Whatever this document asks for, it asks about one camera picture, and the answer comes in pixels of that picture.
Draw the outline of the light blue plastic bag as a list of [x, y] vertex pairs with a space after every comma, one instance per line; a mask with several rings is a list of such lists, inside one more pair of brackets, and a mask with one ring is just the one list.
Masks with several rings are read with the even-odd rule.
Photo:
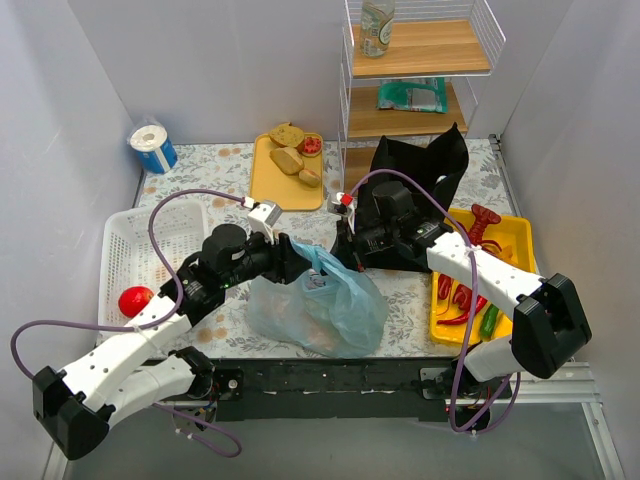
[[249, 290], [248, 325], [272, 340], [328, 357], [373, 354], [389, 315], [378, 287], [321, 246], [297, 242], [292, 246], [311, 265], [288, 285], [255, 278]]

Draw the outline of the black fabric grocery bag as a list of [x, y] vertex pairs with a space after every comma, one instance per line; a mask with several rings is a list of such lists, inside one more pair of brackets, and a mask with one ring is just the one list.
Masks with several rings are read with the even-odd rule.
[[[454, 122], [444, 134], [426, 147], [412, 145], [386, 136], [381, 137], [373, 155], [370, 171], [391, 169], [401, 172], [418, 183], [439, 205], [448, 211], [458, 185], [469, 164], [465, 140]], [[439, 176], [446, 179], [436, 185]], [[358, 189], [355, 227], [357, 232], [380, 224], [373, 198], [373, 189], [387, 181], [400, 181], [412, 194], [412, 200], [422, 217], [442, 221], [441, 213], [410, 182], [391, 174], [374, 175]], [[414, 260], [403, 258], [397, 251], [400, 271], [429, 273]]]

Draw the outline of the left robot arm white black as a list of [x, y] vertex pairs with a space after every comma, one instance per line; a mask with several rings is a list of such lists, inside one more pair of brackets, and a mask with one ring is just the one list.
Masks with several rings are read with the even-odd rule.
[[256, 277], [289, 284], [310, 266], [284, 233], [270, 240], [233, 224], [215, 227], [201, 250], [185, 259], [178, 277], [121, 332], [61, 370], [45, 367], [34, 376], [36, 419], [65, 457], [77, 460], [141, 409], [173, 396], [210, 396], [215, 367], [194, 347], [172, 351], [153, 367], [142, 365], [220, 307], [227, 289]]

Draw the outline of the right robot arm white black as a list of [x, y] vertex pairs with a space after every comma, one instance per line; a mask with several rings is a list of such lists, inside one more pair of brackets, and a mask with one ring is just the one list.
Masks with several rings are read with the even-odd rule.
[[421, 269], [445, 274], [478, 288], [512, 322], [508, 336], [483, 342], [458, 360], [468, 386], [513, 373], [550, 378], [592, 338], [573, 282], [556, 274], [544, 279], [479, 250], [471, 251], [460, 233], [414, 205], [399, 181], [379, 184], [373, 192], [372, 225], [355, 225], [354, 199], [338, 193], [329, 211], [340, 216], [335, 255], [357, 270], [374, 253], [397, 253]]

